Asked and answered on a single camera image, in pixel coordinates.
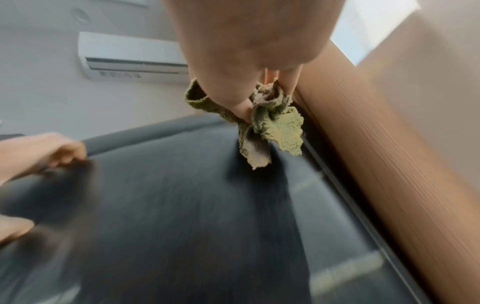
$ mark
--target wall-mounted air conditioner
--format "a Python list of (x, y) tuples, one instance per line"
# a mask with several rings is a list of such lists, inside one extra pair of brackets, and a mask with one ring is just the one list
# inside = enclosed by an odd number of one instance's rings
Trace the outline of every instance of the wall-mounted air conditioner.
[(176, 42), (80, 32), (78, 56), (92, 80), (189, 83)]

